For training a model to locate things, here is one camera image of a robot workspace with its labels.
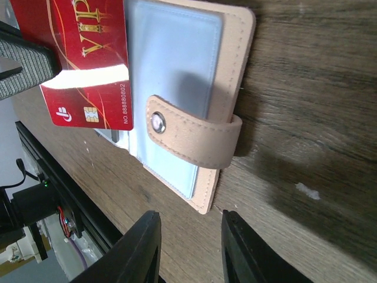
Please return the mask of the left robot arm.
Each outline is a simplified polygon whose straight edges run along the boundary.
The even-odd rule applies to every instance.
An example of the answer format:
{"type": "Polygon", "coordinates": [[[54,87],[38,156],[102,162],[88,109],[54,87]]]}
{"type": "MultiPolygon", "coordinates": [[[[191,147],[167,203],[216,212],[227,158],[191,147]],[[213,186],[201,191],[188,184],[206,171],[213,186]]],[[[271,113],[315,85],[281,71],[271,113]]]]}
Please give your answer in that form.
{"type": "MultiPolygon", "coordinates": [[[[61,71],[54,52],[27,41],[19,29],[1,23],[1,100],[56,77],[61,71]]],[[[54,192],[41,176],[28,172],[21,158],[15,161],[22,179],[1,186],[1,263],[47,258],[37,222],[56,211],[54,192]]]]}

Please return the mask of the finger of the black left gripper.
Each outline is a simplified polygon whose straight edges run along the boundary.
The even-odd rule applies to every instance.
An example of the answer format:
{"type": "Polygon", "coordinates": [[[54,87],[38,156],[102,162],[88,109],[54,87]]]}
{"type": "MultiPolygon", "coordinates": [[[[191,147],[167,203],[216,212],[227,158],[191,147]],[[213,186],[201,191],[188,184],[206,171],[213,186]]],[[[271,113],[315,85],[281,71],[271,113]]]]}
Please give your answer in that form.
{"type": "Polygon", "coordinates": [[[61,72],[53,50],[25,40],[1,22],[1,100],[47,82],[61,72]]]}

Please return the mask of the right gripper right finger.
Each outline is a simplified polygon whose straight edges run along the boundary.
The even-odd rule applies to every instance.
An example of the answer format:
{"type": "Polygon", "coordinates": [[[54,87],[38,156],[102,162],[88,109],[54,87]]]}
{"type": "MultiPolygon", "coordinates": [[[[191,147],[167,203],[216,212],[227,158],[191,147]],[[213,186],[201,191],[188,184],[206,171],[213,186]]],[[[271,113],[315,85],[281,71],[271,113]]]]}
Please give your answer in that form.
{"type": "Polygon", "coordinates": [[[311,282],[235,211],[223,211],[221,252],[225,282],[311,282]]]}

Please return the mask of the red gold VIP card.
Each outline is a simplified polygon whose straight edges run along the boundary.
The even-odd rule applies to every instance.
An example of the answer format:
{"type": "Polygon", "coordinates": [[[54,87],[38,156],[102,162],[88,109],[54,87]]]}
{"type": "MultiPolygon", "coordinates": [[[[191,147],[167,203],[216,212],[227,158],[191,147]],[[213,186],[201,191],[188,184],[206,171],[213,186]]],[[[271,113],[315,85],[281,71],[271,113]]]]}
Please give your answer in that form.
{"type": "Polygon", "coordinates": [[[123,1],[12,1],[22,35],[52,48],[61,72],[41,84],[52,122],[131,130],[123,1]]]}

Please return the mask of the beige leather card holder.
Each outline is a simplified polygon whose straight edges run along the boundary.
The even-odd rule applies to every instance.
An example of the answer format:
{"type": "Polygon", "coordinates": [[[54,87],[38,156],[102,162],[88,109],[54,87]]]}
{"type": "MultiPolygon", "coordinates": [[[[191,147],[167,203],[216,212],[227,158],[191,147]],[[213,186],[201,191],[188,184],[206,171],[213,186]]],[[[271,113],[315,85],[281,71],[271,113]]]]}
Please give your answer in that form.
{"type": "Polygon", "coordinates": [[[239,139],[234,107],[255,14],[205,1],[127,1],[125,17],[134,127],[97,133],[204,215],[239,139]]]}

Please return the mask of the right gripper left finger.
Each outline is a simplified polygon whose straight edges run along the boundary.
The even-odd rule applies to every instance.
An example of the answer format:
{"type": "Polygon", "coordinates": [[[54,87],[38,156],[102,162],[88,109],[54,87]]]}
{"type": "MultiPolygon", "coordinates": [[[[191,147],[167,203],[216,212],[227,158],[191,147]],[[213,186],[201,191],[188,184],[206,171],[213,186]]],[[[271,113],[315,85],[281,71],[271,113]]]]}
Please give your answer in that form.
{"type": "Polygon", "coordinates": [[[161,218],[147,211],[101,259],[72,282],[161,282],[161,218]]]}

